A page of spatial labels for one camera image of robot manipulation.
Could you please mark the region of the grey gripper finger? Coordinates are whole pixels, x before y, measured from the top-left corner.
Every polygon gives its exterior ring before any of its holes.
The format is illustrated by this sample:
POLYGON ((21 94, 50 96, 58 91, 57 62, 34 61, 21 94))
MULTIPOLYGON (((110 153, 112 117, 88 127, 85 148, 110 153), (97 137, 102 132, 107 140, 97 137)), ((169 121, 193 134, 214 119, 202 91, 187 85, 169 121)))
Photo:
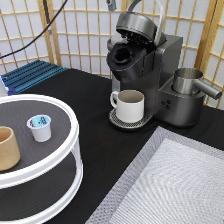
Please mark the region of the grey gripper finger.
POLYGON ((108 10, 111 12, 114 12, 117 7, 116 7, 116 0, 106 0, 108 10))

